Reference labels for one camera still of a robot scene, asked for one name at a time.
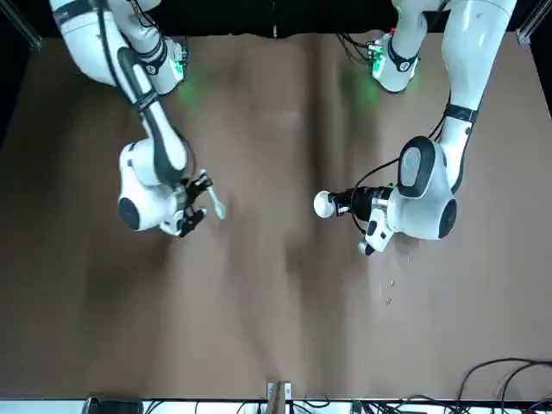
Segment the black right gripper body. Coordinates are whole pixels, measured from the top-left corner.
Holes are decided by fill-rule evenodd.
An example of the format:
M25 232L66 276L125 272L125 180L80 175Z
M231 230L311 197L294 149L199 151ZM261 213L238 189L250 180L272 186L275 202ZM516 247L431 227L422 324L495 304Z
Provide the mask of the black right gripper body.
M186 192L185 184L189 179L182 179L180 184L175 188L175 197L177 200L176 212L174 214L174 221L176 224L177 235L179 236L179 221L184 217L185 211L193 208L193 201L191 196Z

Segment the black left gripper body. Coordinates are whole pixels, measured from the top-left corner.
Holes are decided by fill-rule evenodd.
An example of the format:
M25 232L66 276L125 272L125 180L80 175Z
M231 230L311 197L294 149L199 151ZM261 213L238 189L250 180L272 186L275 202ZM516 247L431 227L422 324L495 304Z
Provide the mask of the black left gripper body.
M368 221L372 211L372 201L378 188L359 186L348 189L350 213L360 221Z

